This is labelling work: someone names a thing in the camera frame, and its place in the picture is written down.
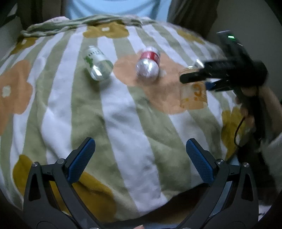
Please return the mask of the person's right hand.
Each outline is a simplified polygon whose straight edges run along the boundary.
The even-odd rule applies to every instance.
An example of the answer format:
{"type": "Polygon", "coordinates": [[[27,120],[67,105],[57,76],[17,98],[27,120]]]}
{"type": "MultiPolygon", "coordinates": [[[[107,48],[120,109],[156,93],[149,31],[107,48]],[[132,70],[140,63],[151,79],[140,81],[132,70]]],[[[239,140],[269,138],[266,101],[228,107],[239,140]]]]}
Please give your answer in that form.
{"type": "MultiPolygon", "coordinates": [[[[258,95],[263,100],[265,109],[270,119],[271,128],[271,141],[281,134],[281,104],[274,94],[274,92],[268,86],[262,86],[259,88],[242,88],[242,93],[245,96],[258,95]]],[[[241,102],[239,97],[235,99],[236,103],[240,105],[240,112],[245,118],[246,125],[248,127],[255,126],[255,117],[249,114],[247,106],[241,102]]]]}

